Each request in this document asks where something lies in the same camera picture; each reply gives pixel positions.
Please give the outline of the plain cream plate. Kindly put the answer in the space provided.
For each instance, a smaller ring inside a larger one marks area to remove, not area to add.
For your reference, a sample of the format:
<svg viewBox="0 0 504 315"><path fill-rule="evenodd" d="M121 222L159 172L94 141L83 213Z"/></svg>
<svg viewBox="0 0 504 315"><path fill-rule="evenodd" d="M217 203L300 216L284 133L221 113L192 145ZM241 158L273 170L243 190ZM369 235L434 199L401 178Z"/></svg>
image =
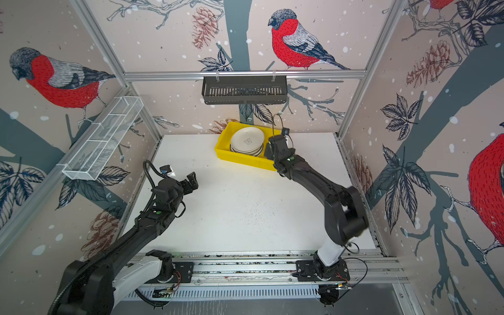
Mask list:
<svg viewBox="0 0 504 315"><path fill-rule="evenodd" d="M265 140L265 134L259 128L246 127L233 134L230 147L233 151L248 154L261 148Z"/></svg>

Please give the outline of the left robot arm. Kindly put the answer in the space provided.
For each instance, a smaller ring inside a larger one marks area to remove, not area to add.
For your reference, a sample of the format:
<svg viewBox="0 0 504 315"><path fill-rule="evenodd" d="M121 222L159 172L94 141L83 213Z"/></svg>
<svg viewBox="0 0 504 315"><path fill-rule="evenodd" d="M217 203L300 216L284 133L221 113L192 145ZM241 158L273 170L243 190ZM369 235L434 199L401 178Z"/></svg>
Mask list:
<svg viewBox="0 0 504 315"><path fill-rule="evenodd" d="M136 254L160 236L176 218L183 197L199 187L194 172L183 181L162 179L135 219L133 228L110 248L86 261L74 261L63 272L48 314L110 314L119 301L113 281Z"/></svg>

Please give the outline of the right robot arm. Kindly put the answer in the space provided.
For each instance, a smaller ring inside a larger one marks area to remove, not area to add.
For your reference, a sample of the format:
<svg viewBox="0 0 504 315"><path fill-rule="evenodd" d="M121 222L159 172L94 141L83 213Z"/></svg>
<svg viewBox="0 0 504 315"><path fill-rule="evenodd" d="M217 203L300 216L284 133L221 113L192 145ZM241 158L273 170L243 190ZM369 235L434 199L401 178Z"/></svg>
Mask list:
<svg viewBox="0 0 504 315"><path fill-rule="evenodd" d="M265 156L280 174L307 189L324 207L326 240L316 251L312 267L323 281L337 275L337 268L349 242L369 228L363 199L354 186L345 188L314 170L289 148L283 135L270 137Z"/></svg>

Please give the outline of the yellow plastic bin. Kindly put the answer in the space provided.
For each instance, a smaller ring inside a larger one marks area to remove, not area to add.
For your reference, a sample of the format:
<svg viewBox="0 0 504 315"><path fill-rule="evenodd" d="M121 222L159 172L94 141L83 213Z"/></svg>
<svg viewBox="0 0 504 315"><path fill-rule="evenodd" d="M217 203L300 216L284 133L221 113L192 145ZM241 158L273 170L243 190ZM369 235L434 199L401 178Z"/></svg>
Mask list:
<svg viewBox="0 0 504 315"><path fill-rule="evenodd" d="M263 146L262 151L257 155L237 153L231 150L233 136L235 136L235 134L240 132L241 130L247 128L255 128L257 130L260 130L264 134L263 143L261 144ZM269 143L269 138L279 134L280 130L277 129L256 127L238 122L230 122L219 136L219 139L215 146L215 152L217 157L224 161L230 161L236 164L247 165L259 169L266 169L269 171L275 171L273 161L268 160L265 157L265 150L266 145Z"/></svg>

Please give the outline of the aluminium cross bar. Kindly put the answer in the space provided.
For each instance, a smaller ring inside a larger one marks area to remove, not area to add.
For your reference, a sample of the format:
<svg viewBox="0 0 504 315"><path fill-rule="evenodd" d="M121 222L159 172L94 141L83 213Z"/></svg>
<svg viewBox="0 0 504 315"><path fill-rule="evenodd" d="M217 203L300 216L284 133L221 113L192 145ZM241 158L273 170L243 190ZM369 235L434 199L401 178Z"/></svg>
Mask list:
<svg viewBox="0 0 504 315"><path fill-rule="evenodd" d="M365 70L268 70L233 72L126 72L123 77L128 82L138 81L198 81L205 77L273 77L286 76L287 79L352 79L366 78Z"/></svg>

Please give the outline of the black hanging basket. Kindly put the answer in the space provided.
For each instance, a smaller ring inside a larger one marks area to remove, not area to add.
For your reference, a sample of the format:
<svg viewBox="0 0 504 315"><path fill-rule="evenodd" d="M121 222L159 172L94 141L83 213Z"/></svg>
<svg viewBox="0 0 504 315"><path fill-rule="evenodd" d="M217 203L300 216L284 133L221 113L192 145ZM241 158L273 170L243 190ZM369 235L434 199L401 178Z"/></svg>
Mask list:
<svg viewBox="0 0 504 315"><path fill-rule="evenodd" d="M205 77L202 97L206 105L284 104L286 76Z"/></svg>

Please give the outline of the base rail assembly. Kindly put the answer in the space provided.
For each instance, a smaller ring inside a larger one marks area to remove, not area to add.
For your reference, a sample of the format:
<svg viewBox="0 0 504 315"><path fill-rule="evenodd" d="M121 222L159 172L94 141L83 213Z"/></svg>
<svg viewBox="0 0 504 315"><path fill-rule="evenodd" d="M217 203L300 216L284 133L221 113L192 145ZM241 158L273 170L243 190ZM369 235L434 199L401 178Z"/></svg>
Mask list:
<svg viewBox="0 0 504 315"><path fill-rule="evenodd" d="M286 255L176 256L168 283L149 280L139 291L152 301L319 298L320 292L350 291L361 284L408 283L397 259L376 253L346 254L335 275L319 278L306 253Z"/></svg>

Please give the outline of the aluminium frame post left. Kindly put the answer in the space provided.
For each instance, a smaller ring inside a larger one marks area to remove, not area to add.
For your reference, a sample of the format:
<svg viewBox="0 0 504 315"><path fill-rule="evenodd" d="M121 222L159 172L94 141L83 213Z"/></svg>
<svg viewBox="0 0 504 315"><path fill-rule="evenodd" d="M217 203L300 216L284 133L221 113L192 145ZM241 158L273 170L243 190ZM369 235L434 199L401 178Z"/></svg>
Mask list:
<svg viewBox="0 0 504 315"><path fill-rule="evenodd" d="M70 0L70 4L73 6L76 14L80 17L83 25L85 26L89 35L92 37L94 43L97 45L102 56L106 59L110 69L116 76L116 79L119 81L119 84L123 89L127 90L129 94L138 97L139 94L136 92L135 88L131 83L127 82L125 78L125 70L121 65L121 62L118 59L117 55L115 54L112 48L112 44L106 38L96 18L93 16L90 6L86 1L82 0ZM147 130L149 130L154 140L157 143L160 142L160 140L162 139L162 134L146 104L140 111L140 117L143 119Z"/></svg>

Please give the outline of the aluminium frame post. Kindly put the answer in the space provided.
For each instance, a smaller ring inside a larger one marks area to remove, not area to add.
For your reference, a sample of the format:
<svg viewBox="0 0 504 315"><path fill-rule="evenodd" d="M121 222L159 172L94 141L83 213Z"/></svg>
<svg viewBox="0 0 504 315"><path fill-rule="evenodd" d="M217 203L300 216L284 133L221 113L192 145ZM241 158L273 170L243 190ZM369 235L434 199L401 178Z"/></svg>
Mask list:
<svg viewBox="0 0 504 315"><path fill-rule="evenodd" d="M391 3L391 6L385 10L387 13L384 25L379 33L379 37L375 43L374 49L370 55L368 63L365 68L365 76L360 80L356 91L353 95L352 101L349 104L349 108L346 111L345 117L343 118L342 124L338 131L338 139L342 140L348 133L351 122L360 106L367 88L373 79L376 69L383 57L383 54L387 48L387 45L395 31L395 28L400 20L402 11L405 8L406 0L396 0Z"/></svg>
<svg viewBox="0 0 504 315"><path fill-rule="evenodd" d="M82 0L70 0L70 4L73 6L76 14L80 17L83 25L85 26L89 35L92 37L94 43L97 45L102 56L106 59L110 69L116 76L116 79L119 81L119 84L123 89L127 90L129 94L138 97L139 94L136 92L135 88L131 83L127 82L125 78L125 70L121 65L121 62L118 59L117 55L115 54L112 48L112 44L106 38L96 18L93 16L90 6L86 1ZM146 104L140 111L140 117L143 119L147 130L149 130L154 140L157 143L160 142L160 140L162 139L162 134Z"/></svg>

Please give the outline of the aluminium frame post right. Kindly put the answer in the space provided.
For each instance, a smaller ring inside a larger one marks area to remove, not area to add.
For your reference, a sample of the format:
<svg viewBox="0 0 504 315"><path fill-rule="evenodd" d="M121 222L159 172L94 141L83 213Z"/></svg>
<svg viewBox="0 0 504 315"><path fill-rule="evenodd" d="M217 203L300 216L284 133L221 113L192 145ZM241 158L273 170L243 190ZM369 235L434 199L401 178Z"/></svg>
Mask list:
<svg viewBox="0 0 504 315"><path fill-rule="evenodd" d="M370 55L368 63L365 68L365 76L360 80L356 91L353 95L352 101L349 104L349 108L346 111L345 117L343 118L342 124L338 131L338 139L342 140L348 133L351 122L360 106L367 88L373 79L376 69L383 57L383 54L387 48L387 45L395 31L395 28L400 20L402 11L405 8L406 0L396 0L391 3L391 6L385 10L387 13L384 25L379 33L379 37L375 43L374 49Z"/></svg>

